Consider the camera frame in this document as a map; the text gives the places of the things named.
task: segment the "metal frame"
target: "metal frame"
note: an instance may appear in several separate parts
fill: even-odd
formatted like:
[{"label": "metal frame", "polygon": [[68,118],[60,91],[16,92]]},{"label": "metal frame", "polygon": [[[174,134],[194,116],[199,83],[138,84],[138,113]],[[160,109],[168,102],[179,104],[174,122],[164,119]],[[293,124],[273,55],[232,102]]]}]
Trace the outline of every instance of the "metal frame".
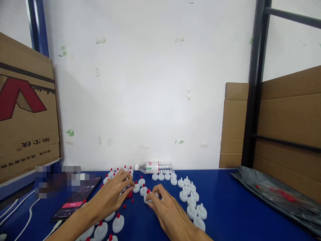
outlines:
[{"label": "metal frame", "polygon": [[256,0],[251,63],[249,72],[249,94],[244,130],[242,166],[253,167],[256,139],[263,139],[286,146],[321,153],[320,148],[277,140],[257,135],[261,84],[264,70],[265,49],[269,30],[270,15],[292,20],[321,29],[321,20],[271,8],[272,0]]},{"label": "metal frame", "polygon": [[49,57],[46,20],[42,0],[26,0],[32,48]]}]

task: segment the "blue tabletop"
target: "blue tabletop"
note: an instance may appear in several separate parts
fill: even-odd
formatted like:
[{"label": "blue tabletop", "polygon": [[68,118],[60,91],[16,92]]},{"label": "blue tabletop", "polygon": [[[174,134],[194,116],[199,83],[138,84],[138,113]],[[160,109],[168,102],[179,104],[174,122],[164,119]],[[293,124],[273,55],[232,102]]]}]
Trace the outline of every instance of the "blue tabletop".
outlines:
[{"label": "blue tabletop", "polygon": [[[231,172],[237,172],[237,170],[175,171],[178,179],[188,176],[196,186],[196,191],[200,196],[200,201],[197,204],[202,202],[207,209],[207,219],[204,220],[206,233],[213,240],[315,240],[291,220],[270,208],[244,188],[232,177]],[[86,173],[104,177],[107,172]],[[181,188],[172,186],[170,181],[153,181],[151,174],[142,174],[140,171],[134,172],[133,179],[138,180],[141,175],[150,190],[161,183],[186,211],[187,203],[179,199]],[[99,188],[100,185],[91,197],[96,194]],[[42,241],[54,226],[54,223],[50,223],[50,218],[66,201],[67,196],[67,192],[62,192],[56,198],[38,201],[33,207],[32,219],[19,240]],[[143,197],[139,193],[134,193],[133,198],[133,204],[131,199],[125,200],[124,204],[127,205],[127,209],[121,207],[118,210],[125,218],[123,230],[116,234],[118,240],[169,240],[162,231],[153,210],[144,203]],[[29,218],[29,207],[35,201],[36,198],[32,194],[0,227],[0,233],[8,234],[8,241],[13,241],[19,235]],[[112,233],[112,222],[113,220],[108,222],[108,233],[104,241]]]}]

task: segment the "water bottle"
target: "water bottle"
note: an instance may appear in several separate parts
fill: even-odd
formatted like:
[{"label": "water bottle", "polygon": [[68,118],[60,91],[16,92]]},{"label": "water bottle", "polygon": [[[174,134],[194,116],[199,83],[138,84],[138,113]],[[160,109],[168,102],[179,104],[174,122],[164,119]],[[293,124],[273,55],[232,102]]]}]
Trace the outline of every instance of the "water bottle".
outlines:
[{"label": "water bottle", "polygon": [[173,172],[173,164],[171,162],[143,162],[141,164],[135,165],[135,171],[141,171],[144,174],[154,174],[154,173],[172,173]]}]

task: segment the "phone screen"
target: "phone screen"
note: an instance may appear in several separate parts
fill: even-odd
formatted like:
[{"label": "phone screen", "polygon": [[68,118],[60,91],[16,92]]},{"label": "phone screen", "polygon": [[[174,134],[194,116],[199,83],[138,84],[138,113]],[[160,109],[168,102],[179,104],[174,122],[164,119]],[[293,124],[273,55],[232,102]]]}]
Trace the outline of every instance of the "phone screen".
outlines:
[{"label": "phone screen", "polygon": [[80,191],[69,197],[64,205],[51,218],[51,220],[66,220],[67,218],[69,218],[77,209],[81,207],[84,199],[87,199],[89,197],[100,180],[101,177],[95,177],[93,180],[88,180],[88,185],[82,187]]}]

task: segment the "white wall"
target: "white wall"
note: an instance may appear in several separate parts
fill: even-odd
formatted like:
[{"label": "white wall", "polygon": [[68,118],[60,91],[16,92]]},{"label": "white wall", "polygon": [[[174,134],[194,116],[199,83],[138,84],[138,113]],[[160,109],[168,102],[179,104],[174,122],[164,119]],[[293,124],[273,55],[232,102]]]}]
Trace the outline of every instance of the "white wall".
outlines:
[{"label": "white wall", "polygon": [[[273,0],[272,7],[321,19],[320,0]],[[321,65],[321,30],[270,17],[263,81]]]},{"label": "white wall", "polygon": [[248,81],[255,0],[189,2],[44,2],[65,165],[218,168],[225,84]]},{"label": "white wall", "polygon": [[0,0],[0,32],[32,48],[25,0]]}]

